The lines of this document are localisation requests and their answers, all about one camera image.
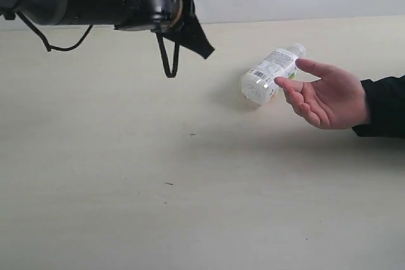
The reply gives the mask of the black sleeved forearm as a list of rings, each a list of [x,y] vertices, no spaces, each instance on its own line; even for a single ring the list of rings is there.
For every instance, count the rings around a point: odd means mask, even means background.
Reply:
[[[359,137],[404,138],[404,77],[362,80],[369,120],[352,128]]]

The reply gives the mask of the person's open hand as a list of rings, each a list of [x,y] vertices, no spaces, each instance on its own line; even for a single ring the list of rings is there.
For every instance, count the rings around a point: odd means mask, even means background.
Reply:
[[[293,111],[322,130],[346,130],[370,122],[366,92],[352,73],[331,64],[297,59],[299,70],[316,76],[312,82],[277,77]]]

